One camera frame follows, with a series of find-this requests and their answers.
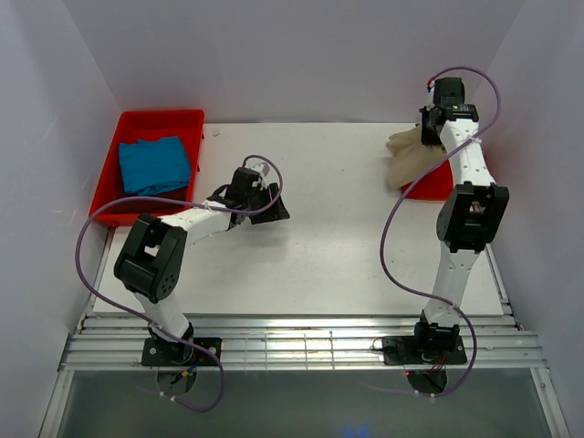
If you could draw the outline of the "beige t shirt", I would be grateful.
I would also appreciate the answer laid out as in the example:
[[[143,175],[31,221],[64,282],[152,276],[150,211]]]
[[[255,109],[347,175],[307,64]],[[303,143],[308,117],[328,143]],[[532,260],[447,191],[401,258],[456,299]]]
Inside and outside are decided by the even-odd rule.
[[[387,181],[393,190],[412,183],[446,155],[440,142],[432,145],[422,143],[420,125],[392,134],[385,146],[391,154]]]

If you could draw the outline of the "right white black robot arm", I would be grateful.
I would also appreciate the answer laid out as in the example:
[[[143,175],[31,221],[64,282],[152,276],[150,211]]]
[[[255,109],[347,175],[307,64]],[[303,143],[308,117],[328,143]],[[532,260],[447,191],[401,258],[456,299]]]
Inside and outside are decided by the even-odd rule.
[[[430,82],[432,99],[422,108],[422,143],[438,140],[448,155],[454,187],[436,222],[440,262],[432,297],[414,328],[412,351],[423,362],[462,353],[457,309],[475,261],[492,243],[509,201],[485,162],[475,105],[465,102],[460,78]]]

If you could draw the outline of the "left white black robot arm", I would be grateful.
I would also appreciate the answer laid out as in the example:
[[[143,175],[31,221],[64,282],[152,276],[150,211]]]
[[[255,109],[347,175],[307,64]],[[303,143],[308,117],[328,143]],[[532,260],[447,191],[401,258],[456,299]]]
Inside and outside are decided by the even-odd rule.
[[[266,162],[239,167],[232,181],[215,190],[203,208],[160,217],[141,214],[130,229],[114,276],[141,303],[151,321],[154,345],[171,363],[184,364],[193,355],[193,327],[173,294],[185,249],[245,219],[252,224],[287,220],[289,213],[277,196],[279,186],[266,182],[268,174]]]

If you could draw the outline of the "red folded t shirt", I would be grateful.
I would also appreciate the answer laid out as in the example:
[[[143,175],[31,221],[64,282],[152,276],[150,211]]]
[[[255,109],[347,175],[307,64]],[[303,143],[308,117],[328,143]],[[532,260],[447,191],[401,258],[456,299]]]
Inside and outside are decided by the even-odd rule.
[[[420,176],[422,179],[407,193],[407,198],[445,201],[456,184],[470,182],[473,185],[489,186],[495,181],[480,151],[462,150],[450,159],[444,158]],[[401,192],[405,193],[413,182],[404,185]]]

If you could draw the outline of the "red plastic bin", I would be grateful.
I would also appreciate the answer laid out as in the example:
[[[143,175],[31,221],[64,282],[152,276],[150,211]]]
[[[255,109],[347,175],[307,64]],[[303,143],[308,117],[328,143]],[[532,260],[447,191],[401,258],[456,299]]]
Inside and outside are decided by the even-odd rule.
[[[193,198],[203,141],[200,109],[156,109],[121,114],[89,212],[108,227],[130,226],[139,214],[175,214],[173,200]]]

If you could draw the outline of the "blue folded t shirt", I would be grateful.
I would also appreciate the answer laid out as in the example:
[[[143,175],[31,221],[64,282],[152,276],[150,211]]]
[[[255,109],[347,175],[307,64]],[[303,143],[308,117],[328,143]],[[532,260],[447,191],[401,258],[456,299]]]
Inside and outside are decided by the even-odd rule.
[[[176,136],[121,143],[119,166],[127,195],[153,196],[172,192],[186,188],[191,177],[191,164]]]

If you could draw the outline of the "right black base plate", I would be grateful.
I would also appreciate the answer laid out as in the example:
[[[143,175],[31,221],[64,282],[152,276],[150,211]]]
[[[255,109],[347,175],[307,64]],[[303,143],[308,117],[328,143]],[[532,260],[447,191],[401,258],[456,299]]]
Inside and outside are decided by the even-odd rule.
[[[414,336],[387,336],[381,338],[374,350],[383,353],[385,365],[464,365],[467,362],[464,344],[457,337],[452,349],[446,347],[420,347]]]

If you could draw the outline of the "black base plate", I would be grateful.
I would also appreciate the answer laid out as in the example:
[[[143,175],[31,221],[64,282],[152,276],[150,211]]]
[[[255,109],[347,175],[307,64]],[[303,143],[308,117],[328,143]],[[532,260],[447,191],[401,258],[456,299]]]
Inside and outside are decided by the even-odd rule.
[[[141,366],[144,367],[186,367],[192,365],[215,366],[215,361],[198,349],[182,343],[147,338],[144,341]]]
[[[385,365],[464,365],[467,362],[464,344],[457,337],[452,349],[446,347],[420,347],[414,336],[387,336],[381,338],[374,350],[383,353]]]

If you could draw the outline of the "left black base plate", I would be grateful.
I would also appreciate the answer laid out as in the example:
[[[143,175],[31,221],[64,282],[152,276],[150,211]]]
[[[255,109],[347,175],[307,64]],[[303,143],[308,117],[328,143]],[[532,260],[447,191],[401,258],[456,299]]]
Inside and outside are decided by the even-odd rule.
[[[215,366],[215,361],[198,349],[182,343],[147,338],[144,341],[141,366],[144,367],[186,367],[192,365]]]

